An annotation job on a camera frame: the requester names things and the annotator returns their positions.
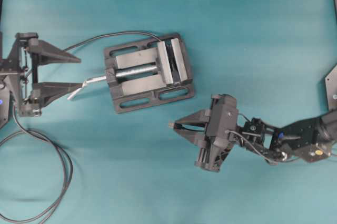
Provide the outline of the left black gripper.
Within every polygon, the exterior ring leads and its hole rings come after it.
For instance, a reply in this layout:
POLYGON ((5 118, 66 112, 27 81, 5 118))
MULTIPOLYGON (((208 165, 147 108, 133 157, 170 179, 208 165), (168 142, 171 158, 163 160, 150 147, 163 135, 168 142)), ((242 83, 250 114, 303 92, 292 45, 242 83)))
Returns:
POLYGON ((6 93, 20 116, 40 116, 41 108, 79 89, 82 84, 37 83, 37 64, 80 62, 80 58, 38 39, 37 33, 17 33, 8 57, 1 58, 1 93, 6 93), (22 52, 31 55, 31 69, 23 65, 22 52), (30 96, 27 94, 27 72, 31 72, 33 82, 30 96))

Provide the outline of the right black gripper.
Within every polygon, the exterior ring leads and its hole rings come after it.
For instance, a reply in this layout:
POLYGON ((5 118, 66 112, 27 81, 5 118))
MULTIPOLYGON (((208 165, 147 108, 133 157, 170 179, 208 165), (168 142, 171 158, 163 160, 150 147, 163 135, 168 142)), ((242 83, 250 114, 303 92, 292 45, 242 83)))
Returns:
POLYGON ((196 166, 219 172, 222 162, 234 146, 230 131, 237 129, 238 114, 233 96, 213 95, 210 110, 199 110, 176 120, 173 130, 200 148, 196 166), (188 129, 183 125, 197 126, 199 129, 188 129))

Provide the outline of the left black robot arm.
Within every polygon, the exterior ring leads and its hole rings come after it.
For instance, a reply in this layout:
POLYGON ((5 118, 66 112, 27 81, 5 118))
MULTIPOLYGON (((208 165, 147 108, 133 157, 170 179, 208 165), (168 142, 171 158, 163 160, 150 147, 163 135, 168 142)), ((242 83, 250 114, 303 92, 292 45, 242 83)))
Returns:
POLYGON ((1 127, 9 119, 10 105, 22 117, 41 115, 41 109, 80 88, 80 83, 39 82, 38 67, 48 64, 80 63, 81 59, 38 38, 37 33, 17 33, 7 58, 1 58, 1 127), (31 57, 31 70, 22 65, 22 52, 31 57), (32 90, 27 94, 28 72, 32 90))

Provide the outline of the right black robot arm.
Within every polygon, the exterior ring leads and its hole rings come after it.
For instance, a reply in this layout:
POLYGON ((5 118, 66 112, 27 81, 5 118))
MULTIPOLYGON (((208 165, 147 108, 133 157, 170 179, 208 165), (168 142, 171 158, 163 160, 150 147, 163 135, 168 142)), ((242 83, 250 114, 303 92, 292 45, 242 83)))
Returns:
POLYGON ((199 147, 195 165, 219 172, 234 145, 262 158, 269 165, 303 159, 316 162, 332 156, 336 144, 336 68, 325 77, 329 111, 318 117, 299 120, 282 128, 259 118, 237 124, 240 115, 236 99, 228 94, 213 95, 209 109, 176 120, 173 130, 199 147))

